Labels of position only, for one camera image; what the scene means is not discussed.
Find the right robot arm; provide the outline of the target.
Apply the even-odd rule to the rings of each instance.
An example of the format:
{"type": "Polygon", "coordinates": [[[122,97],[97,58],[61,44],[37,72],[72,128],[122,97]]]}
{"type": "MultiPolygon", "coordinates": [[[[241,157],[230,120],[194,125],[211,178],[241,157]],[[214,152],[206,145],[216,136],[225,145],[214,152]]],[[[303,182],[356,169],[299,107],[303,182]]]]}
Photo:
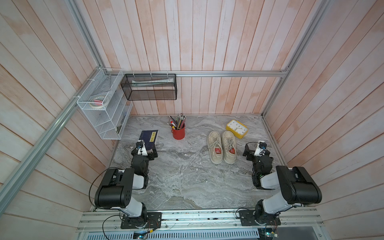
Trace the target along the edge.
{"type": "Polygon", "coordinates": [[[242,226],[278,226],[281,213],[297,207],[318,204],[322,193],[304,167],[276,166],[273,172],[273,158],[267,144],[255,142],[256,149],[251,150],[250,143],[245,145],[243,156],[253,163],[252,180],[258,190],[276,190],[273,196],[259,200],[254,210],[239,208],[235,217],[242,226]]]}

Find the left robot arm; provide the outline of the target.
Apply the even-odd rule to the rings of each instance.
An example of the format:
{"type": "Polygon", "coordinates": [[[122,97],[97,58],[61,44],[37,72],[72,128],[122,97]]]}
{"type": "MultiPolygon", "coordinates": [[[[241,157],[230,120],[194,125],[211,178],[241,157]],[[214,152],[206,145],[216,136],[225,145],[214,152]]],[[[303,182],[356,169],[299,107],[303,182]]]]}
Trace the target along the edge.
{"type": "Polygon", "coordinates": [[[133,197],[134,190],[146,189],[149,183],[149,162],[157,156],[155,147],[146,150],[136,147],[132,151],[130,168],[108,168],[95,193],[94,205],[99,209],[118,210],[123,213],[121,229],[147,229],[152,232],[161,227],[162,213],[149,214],[144,203],[133,197]]]}

